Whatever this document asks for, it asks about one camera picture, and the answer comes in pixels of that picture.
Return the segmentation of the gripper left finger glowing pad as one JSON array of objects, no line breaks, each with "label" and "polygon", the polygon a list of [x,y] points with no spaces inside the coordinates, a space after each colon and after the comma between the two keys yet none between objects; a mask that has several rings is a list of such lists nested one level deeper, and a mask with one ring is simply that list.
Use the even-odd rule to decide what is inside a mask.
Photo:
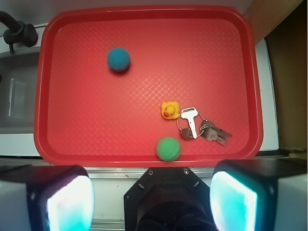
[{"label": "gripper left finger glowing pad", "polygon": [[89,231],[94,185],[85,168],[1,166],[2,231]]}]

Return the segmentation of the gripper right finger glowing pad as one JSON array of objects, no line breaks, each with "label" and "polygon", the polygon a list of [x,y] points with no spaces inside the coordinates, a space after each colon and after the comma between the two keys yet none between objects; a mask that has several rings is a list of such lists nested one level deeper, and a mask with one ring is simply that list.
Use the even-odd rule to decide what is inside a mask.
[{"label": "gripper right finger glowing pad", "polygon": [[306,231],[308,163],[220,161],[210,182],[210,207],[220,231]]}]

